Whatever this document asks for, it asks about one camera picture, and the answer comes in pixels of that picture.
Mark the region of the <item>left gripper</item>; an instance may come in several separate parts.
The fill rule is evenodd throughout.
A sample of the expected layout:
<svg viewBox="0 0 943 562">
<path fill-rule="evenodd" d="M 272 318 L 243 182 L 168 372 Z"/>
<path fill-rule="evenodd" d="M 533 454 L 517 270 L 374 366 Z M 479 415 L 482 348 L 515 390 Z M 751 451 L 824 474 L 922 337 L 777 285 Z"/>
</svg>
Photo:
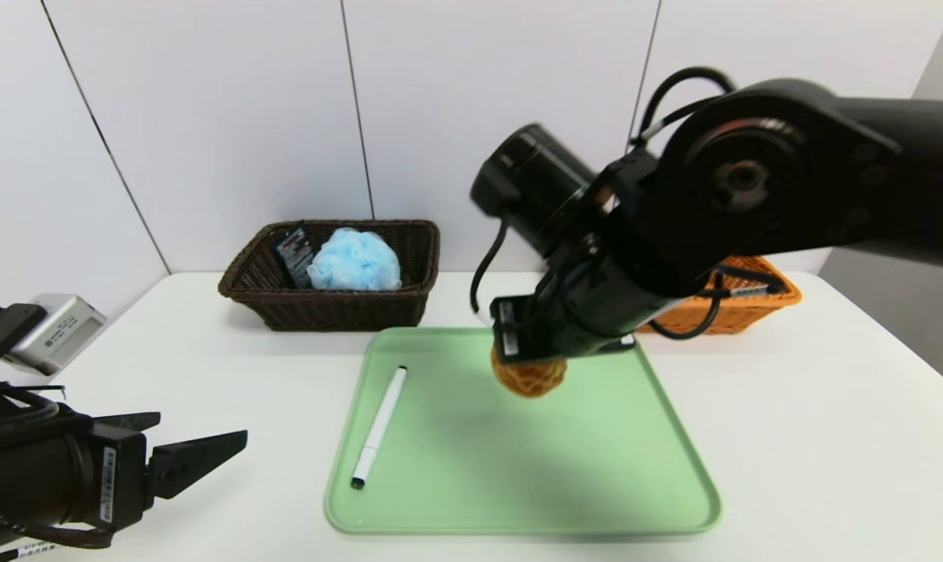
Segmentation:
<svg viewBox="0 0 943 562">
<path fill-rule="evenodd" d="M 156 446 L 161 413 L 94 418 L 92 427 L 0 450 L 0 515 L 14 523 L 83 522 L 117 530 L 172 499 L 247 447 L 247 430 Z"/>
</svg>

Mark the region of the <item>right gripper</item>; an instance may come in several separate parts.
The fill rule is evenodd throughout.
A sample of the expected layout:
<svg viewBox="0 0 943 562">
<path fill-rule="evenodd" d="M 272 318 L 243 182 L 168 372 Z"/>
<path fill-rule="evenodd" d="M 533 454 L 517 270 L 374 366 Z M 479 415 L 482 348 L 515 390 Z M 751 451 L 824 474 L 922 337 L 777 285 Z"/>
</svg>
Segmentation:
<svg viewBox="0 0 943 562">
<path fill-rule="evenodd" d="M 617 352 L 660 310 L 660 271 L 649 264 L 569 260 L 532 295 L 493 300 L 493 334 L 508 364 Z"/>
</svg>

